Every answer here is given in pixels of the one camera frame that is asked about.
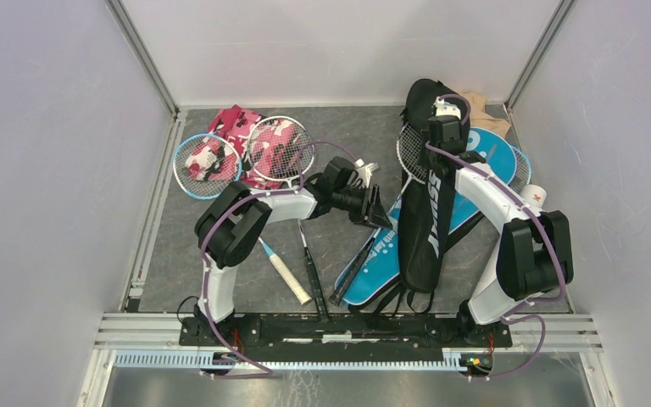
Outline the black Crossway racket cover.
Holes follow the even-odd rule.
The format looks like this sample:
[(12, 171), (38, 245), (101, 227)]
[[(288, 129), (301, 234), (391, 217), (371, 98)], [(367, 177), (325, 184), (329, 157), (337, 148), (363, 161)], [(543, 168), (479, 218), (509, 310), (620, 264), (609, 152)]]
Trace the black Crossway racket cover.
[(470, 104), (441, 81), (421, 78), (410, 87), (401, 113), (403, 132), (397, 154), (413, 180), (405, 187), (398, 225), (401, 280), (416, 293), (435, 291), (445, 253), (455, 199), (454, 163), (426, 148), (457, 155), (465, 151)]

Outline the white racket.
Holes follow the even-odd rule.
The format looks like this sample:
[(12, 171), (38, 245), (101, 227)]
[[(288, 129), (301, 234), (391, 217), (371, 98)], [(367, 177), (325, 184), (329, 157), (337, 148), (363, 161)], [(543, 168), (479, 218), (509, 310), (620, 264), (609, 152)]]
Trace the white racket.
[(410, 125), (404, 125), (396, 142), (396, 153), (405, 176), (388, 211), (392, 229), (379, 228), (370, 235), (338, 277), (328, 298), (331, 304), (364, 305), (396, 281), (399, 275), (398, 220), (403, 195), (410, 184), (423, 182), (427, 175), (427, 169), (419, 164), (422, 147), (420, 134)]
[[(289, 187), (294, 180), (303, 175), (314, 162), (312, 137), (297, 120), (277, 115), (259, 121), (250, 131), (247, 158), (252, 170), (265, 181), (285, 182)], [(284, 282), (296, 295), (300, 304), (315, 302), (316, 313), (321, 321), (329, 321), (325, 296), (320, 284), (313, 256), (309, 250), (303, 230), (301, 216), (297, 218), (299, 234), (303, 245), (304, 266), (312, 293), (307, 294), (296, 277), (278, 254), (259, 239), (270, 263), (278, 271)]]

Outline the white shuttlecock tube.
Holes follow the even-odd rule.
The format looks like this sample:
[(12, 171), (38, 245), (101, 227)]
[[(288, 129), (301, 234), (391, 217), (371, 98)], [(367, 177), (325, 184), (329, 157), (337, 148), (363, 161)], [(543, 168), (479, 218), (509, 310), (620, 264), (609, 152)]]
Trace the white shuttlecock tube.
[(540, 186), (528, 184), (522, 188), (520, 195), (530, 205), (541, 208), (545, 203), (547, 192)]

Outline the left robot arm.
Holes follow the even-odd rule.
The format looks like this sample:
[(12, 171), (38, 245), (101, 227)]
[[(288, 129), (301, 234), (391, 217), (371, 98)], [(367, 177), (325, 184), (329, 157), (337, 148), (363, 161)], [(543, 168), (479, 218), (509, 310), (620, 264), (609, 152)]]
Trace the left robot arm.
[(381, 203), (380, 188), (352, 187), (355, 164), (335, 157), (302, 187), (257, 191), (233, 181), (200, 216), (194, 226), (203, 259), (203, 287), (197, 315), (205, 317), (200, 334), (212, 345), (226, 343), (232, 334), (238, 266), (251, 254), (264, 228), (284, 220), (311, 220), (332, 209), (348, 213), (351, 222), (391, 229)]

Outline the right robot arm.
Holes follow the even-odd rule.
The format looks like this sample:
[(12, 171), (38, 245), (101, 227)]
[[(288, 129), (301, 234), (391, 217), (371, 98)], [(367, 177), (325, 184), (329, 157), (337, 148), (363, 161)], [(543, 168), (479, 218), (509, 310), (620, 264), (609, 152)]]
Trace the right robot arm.
[(573, 277), (570, 227), (560, 211), (545, 212), (503, 182), (477, 153), (466, 151), (467, 138), (458, 117), (428, 120), (428, 166), (431, 182), (438, 176), (470, 200), (500, 230), (495, 260), (484, 270), (482, 290), (463, 302), (455, 332), (476, 346), (495, 322), (511, 323), (512, 315), (538, 302), (560, 301)]

